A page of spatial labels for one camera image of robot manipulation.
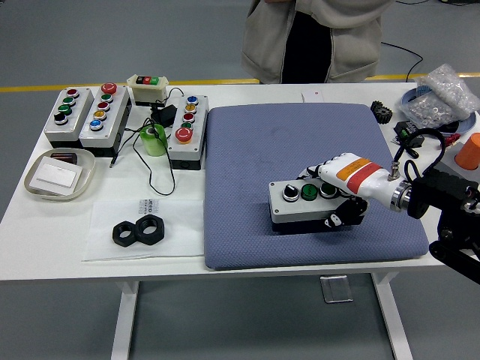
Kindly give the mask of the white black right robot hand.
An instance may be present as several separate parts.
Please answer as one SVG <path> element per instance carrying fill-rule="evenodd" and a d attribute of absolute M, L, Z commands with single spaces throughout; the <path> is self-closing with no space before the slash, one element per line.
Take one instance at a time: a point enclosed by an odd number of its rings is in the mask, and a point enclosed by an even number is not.
<path fill-rule="evenodd" d="M 353 153 L 343 153 L 316 166 L 309 166 L 299 179 L 321 179 L 344 193 L 353 196 L 353 216 L 356 218 L 365 210 L 367 199 L 375 199 L 386 208 L 399 212 L 400 188 L 404 179 L 400 177 L 399 163 L 393 161 L 391 169 Z"/>

